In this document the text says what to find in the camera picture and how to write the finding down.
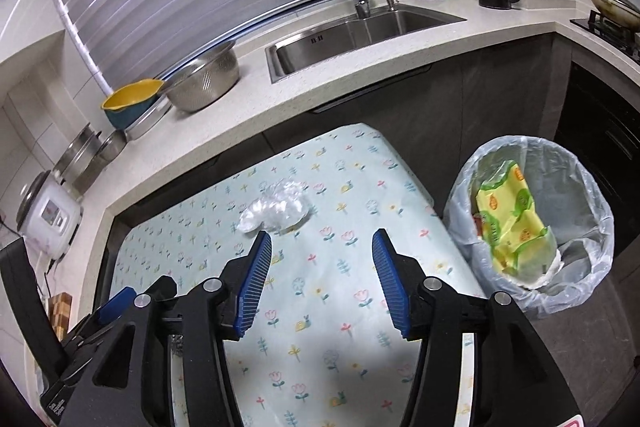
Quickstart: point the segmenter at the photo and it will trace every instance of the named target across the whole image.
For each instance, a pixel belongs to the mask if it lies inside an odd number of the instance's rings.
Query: tablecloth
[[[304,184],[312,210],[299,228],[272,234],[273,258],[254,325],[240,342],[225,342],[244,424],[396,427],[420,346],[392,325],[372,261],[372,234],[386,229],[399,253],[460,293],[482,296],[482,290],[427,190],[364,124],[272,156],[131,230],[111,295],[124,286],[142,292],[163,274],[183,294],[219,275],[255,237],[239,232],[239,214],[283,178]],[[469,422],[472,335],[464,336],[462,349],[456,426]],[[179,359],[172,368],[176,422],[187,425]]]

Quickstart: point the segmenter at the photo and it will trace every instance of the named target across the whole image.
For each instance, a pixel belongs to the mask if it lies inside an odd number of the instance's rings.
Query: stainless steel colander
[[[166,93],[175,107],[187,112],[215,102],[240,78],[234,44],[235,41],[223,42],[194,58],[172,73],[158,94]]]

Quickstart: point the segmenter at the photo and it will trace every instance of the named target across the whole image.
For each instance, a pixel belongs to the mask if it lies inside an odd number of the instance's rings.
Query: wooden block
[[[49,299],[49,322],[61,341],[69,329],[69,317],[71,316],[71,295],[59,293]]]

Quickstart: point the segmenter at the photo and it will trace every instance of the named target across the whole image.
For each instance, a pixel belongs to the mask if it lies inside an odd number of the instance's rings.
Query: rice cooker lid
[[[27,218],[29,211],[31,210],[31,206],[33,202],[36,200],[36,196],[40,192],[40,189],[44,185],[44,182],[47,180],[49,173],[51,171],[44,171],[38,174],[34,181],[31,183],[29,190],[22,198],[20,202],[20,206],[18,207],[18,213],[15,215],[15,222],[18,225],[18,230],[23,226],[24,220]]]

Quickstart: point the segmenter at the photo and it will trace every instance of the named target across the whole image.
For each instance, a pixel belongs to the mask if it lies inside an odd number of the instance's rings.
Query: yellow plastic packaging
[[[491,247],[494,269],[523,285],[534,285],[552,267],[556,240],[536,213],[536,204],[517,163],[508,161],[480,185],[476,203],[482,238]]]

